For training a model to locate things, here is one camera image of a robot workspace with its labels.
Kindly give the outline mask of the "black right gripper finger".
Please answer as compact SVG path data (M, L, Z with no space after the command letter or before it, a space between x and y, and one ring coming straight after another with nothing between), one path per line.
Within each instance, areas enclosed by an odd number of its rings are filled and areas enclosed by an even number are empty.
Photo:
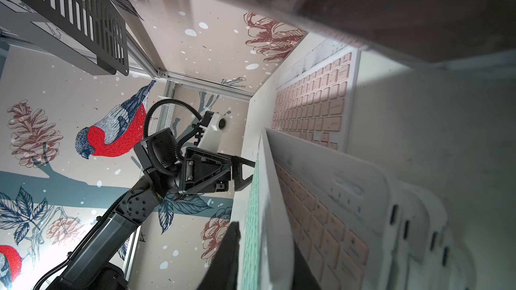
M294 243L294 274L292 290L320 290L317 280L310 271L308 264L297 244Z

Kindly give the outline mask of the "green keyboard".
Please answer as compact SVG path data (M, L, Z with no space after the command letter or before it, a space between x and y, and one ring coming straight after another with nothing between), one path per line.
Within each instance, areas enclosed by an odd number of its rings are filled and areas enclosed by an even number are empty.
M238 289L290 289L294 240L271 149L264 129L245 208Z

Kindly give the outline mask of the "pink keyboard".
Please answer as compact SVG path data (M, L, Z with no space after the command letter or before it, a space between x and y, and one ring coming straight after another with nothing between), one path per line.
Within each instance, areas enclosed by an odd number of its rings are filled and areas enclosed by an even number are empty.
M266 129L294 240L321 289L389 289L401 188L389 171Z
M439 239L438 276L435 289L453 289L457 267L453 259L454 237L447 223Z
M345 152L361 50L325 40L281 74L271 128Z

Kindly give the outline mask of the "pink keyboard back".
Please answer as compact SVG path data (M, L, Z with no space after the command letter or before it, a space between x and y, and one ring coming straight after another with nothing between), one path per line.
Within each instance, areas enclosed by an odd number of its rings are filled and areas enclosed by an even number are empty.
M271 128L345 152L361 50L325 40L281 74Z

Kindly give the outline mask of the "yellow keyboard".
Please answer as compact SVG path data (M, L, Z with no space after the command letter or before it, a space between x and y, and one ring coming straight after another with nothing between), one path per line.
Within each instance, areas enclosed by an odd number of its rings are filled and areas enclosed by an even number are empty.
M401 222L396 242L394 289L419 289L429 233L429 214L412 185L401 183Z

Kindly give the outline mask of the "white keyboard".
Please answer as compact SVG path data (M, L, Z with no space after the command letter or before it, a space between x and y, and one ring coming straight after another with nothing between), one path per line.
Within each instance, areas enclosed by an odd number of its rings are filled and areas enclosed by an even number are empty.
M423 289L433 289L438 282L439 268L442 261L443 231L447 227L448 217L446 208L433 193L426 189L420 190L420 198L429 216L429 232L425 244L425 256L422 263Z

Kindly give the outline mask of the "pink keyboard front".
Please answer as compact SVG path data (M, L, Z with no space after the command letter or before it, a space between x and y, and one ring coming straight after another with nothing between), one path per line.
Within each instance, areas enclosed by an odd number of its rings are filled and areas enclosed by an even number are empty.
M439 239L438 276L435 289L453 289L457 267L453 259L454 237L447 223Z

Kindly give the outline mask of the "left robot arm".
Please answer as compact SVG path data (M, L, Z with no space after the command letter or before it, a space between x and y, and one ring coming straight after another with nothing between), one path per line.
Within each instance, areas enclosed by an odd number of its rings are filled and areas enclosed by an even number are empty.
M243 177L242 168L253 168L253 161L196 147L188 147L183 154L182 144L169 128L139 142L134 151L143 177L98 218L67 259L43 275L34 288L40 289L54 275L49 289L127 289L122 269L110 259L168 194L181 198L212 193L219 187L226 188L230 181L235 191L241 191L252 182L251 177Z

